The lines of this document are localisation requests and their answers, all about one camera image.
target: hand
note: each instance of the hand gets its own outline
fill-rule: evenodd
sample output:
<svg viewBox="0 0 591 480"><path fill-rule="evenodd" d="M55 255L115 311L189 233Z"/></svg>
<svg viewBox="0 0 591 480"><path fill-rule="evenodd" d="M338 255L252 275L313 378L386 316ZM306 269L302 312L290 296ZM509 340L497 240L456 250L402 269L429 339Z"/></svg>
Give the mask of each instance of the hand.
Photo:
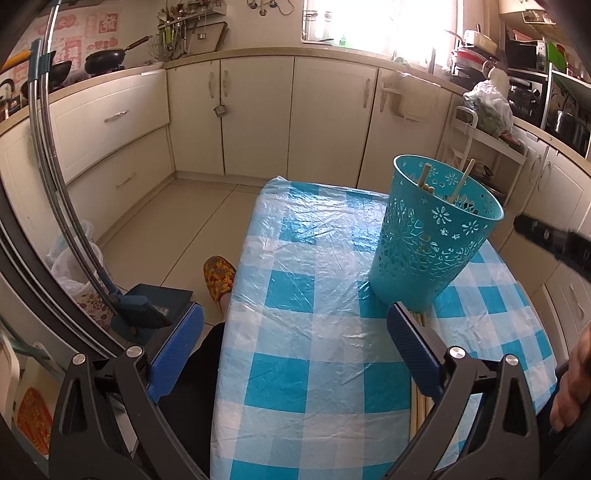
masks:
<svg viewBox="0 0 591 480"><path fill-rule="evenodd" d="M560 379L560 388L550 412L550 424L555 432L570 427L579 418L581 405L591 394L591 325L583 330L579 343L570 354L569 370Z"/></svg>

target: microwave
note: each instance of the microwave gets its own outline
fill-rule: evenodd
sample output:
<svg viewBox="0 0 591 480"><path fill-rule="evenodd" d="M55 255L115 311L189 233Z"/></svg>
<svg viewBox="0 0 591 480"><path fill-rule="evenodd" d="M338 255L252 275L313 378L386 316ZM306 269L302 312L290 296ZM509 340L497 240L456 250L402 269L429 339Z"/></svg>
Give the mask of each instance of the microwave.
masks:
<svg viewBox="0 0 591 480"><path fill-rule="evenodd" d="M507 63L510 69L548 75L548 52L543 40L505 42Z"/></svg>

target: appliance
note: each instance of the appliance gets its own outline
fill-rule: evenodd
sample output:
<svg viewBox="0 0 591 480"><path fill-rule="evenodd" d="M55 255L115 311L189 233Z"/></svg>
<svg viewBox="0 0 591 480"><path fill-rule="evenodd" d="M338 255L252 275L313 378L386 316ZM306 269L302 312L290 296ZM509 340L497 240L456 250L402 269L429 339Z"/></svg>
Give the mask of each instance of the appliance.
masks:
<svg viewBox="0 0 591 480"><path fill-rule="evenodd" d="M548 76L511 68L508 74L510 87L507 99L513 115L542 128L548 93Z"/></svg>
<svg viewBox="0 0 591 480"><path fill-rule="evenodd" d="M505 40L505 52L510 69L548 75L548 47L543 40Z"/></svg>

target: tablecloth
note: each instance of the tablecloth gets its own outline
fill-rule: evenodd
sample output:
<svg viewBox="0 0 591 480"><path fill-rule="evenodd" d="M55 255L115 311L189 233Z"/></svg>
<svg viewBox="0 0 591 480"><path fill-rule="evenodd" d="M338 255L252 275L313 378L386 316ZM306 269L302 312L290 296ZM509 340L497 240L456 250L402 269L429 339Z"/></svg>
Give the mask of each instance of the tablecloth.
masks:
<svg viewBox="0 0 591 480"><path fill-rule="evenodd" d="M377 480L408 444L410 375L368 284L386 203L282 178L262 190L226 319L212 480ZM548 339L488 242L426 322L474 356L515 353L536 409L549 398ZM465 441L474 397L442 465Z"/></svg>

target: window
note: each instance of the window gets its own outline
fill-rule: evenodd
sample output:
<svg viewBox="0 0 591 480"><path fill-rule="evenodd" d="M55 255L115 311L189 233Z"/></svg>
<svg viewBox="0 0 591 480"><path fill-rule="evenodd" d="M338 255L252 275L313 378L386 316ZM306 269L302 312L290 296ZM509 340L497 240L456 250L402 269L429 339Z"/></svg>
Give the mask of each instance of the window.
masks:
<svg viewBox="0 0 591 480"><path fill-rule="evenodd" d="M456 30L457 0L306 0L317 11L315 38L334 45L424 64L436 49L436 63L447 65ZM332 14L325 23L325 12Z"/></svg>

